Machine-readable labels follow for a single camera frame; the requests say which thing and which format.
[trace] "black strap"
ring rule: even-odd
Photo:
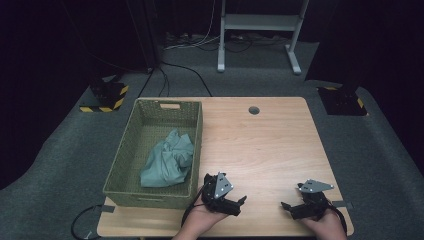
[[[343,230],[345,231],[346,236],[347,236],[347,225],[346,225],[346,220],[345,220],[345,218],[344,218],[344,216],[343,216],[343,213],[342,213],[342,212],[340,212],[340,210],[339,210],[339,209],[337,209],[335,206],[333,206],[333,205],[331,205],[331,204],[330,204],[329,208],[330,208],[331,210],[333,210],[334,212],[336,212],[336,213],[337,213],[337,215],[339,216],[339,218],[340,218],[340,222],[341,222],[342,227],[343,227]]]

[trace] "green plastic basket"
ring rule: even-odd
[[[193,164],[184,183],[141,187],[140,171],[150,151],[177,128],[194,145]],[[197,193],[202,143],[202,103],[142,99],[135,101],[103,193],[118,206],[185,209]]]

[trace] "crumpled cloth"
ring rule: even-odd
[[[140,172],[142,187],[168,187],[184,182],[193,162],[194,146],[187,134],[178,136],[174,128],[151,150]]]

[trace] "hand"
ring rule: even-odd
[[[173,240],[197,239],[200,235],[209,231],[217,222],[228,217],[228,214],[210,212],[202,204],[202,196],[199,196],[194,205],[200,206],[194,207],[191,210],[180,231],[178,231],[177,235],[172,238]]]
[[[347,239],[339,217],[331,209],[325,210],[324,216],[318,221],[314,218],[303,218],[300,222],[311,229],[320,240]]]

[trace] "gray carpet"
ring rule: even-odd
[[[343,197],[353,205],[349,214],[355,232],[349,239],[424,239],[422,175],[365,89],[357,94],[368,116],[326,114],[316,87],[338,85],[325,79],[304,81],[317,46],[298,43],[300,76],[293,75],[282,44],[227,52],[225,73],[216,71],[217,51],[173,49],[163,53],[163,60],[196,70],[213,96],[305,98]],[[227,47],[237,50],[246,45]],[[170,97],[209,96],[193,72],[161,67]],[[129,90],[119,111],[82,113],[76,103],[28,172],[0,191],[0,239],[73,239],[70,228],[78,213],[104,201],[103,184],[134,99],[147,78],[139,73],[123,77]],[[163,75],[156,70],[141,96],[157,97],[163,84]],[[165,88],[162,96],[167,95]],[[98,211],[91,211],[75,227],[84,237],[93,236],[97,220]]]

